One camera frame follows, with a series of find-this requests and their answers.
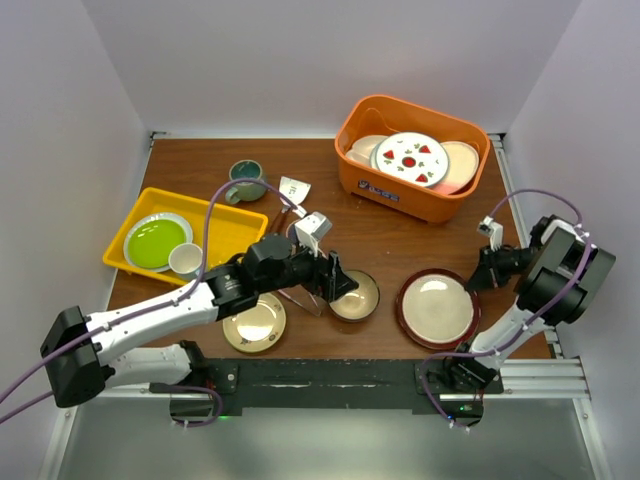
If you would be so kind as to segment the cream plate with maroon rim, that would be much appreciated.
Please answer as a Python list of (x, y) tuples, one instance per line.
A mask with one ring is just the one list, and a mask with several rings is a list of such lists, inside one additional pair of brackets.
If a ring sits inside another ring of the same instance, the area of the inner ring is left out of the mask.
[(455, 349), (476, 333), (481, 309), (464, 279), (446, 269), (430, 268), (409, 276), (395, 300), (400, 328), (431, 350)]

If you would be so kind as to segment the cream and pink branch plate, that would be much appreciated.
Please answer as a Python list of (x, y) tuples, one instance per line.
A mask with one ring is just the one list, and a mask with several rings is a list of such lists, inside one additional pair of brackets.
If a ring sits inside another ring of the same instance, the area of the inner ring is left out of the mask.
[(461, 191), (475, 176), (479, 166), (479, 155), (469, 144), (460, 141), (442, 142), (447, 153), (449, 167), (446, 175), (432, 190), (443, 195)]

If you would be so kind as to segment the white divided plate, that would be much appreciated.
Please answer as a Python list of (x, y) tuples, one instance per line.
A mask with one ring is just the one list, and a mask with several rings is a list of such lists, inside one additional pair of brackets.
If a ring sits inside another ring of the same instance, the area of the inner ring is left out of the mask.
[(374, 148), (387, 138), (386, 135), (367, 135), (356, 140), (345, 154), (346, 158), (365, 166), (370, 166), (370, 156)]

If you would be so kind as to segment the watermelon pattern plate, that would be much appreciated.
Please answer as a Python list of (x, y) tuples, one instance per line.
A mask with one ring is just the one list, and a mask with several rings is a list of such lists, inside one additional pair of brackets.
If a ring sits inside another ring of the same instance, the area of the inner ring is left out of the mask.
[(416, 132), (400, 132), (378, 144), (379, 171), (419, 187), (436, 185), (449, 167), (447, 153), (434, 138)]
[(376, 170), (379, 170), (378, 162), (377, 162), (377, 152), (379, 145), (376, 145), (370, 152), (369, 162), (370, 166)]

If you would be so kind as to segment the green ceramic mug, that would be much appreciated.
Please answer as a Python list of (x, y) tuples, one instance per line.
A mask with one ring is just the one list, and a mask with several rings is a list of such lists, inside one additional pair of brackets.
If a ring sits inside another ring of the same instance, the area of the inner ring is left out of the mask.
[(259, 200), (266, 188), (255, 183), (255, 180), (265, 182), (266, 176), (262, 166), (254, 160), (240, 160), (229, 170), (229, 180), (235, 181), (225, 194), (226, 201), (235, 205), (239, 202), (253, 202)]

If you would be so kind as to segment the lavender mug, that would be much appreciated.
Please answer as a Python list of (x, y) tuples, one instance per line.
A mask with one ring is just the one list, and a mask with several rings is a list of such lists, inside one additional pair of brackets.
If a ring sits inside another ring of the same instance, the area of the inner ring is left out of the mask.
[(289, 241), (291, 241), (293, 244), (296, 244), (298, 242), (295, 225), (296, 225), (296, 221), (293, 221), (285, 229), (286, 238)]

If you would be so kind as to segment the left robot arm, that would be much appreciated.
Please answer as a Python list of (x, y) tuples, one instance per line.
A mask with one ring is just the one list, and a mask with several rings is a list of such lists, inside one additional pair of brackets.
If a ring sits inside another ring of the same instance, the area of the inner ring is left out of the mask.
[(205, 365), (181, 345), (155, 350), (147, 343), (236, 316), (255, 307), (260, 295), (297, 285), (327, 303), (359, 286), (336, 252), (317, 253), (269, 234), (167, 294), (90, 315), (67, 308), (40, 347), (55, 403), (78, 406), (108, 387), (139, 381), (196, 392), (206, 383)]

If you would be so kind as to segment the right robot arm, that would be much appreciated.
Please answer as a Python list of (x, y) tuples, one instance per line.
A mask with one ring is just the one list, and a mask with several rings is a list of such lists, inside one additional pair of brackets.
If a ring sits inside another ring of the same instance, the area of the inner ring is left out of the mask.
[(518, 282), (515, 301), (503, 316), (442, 361), (448, 386), (459, 393), (486, 388), (529, 339), (578, 320), (616, 262), (615, 255), (589, 241), (580, 225), (556, 215), (538, 221), (525, 248), (499, 245), (490, 218), (478, 230), (490, 238), (490, 245), (479, 252), (469, 289), (497, 289), (513, 276)]

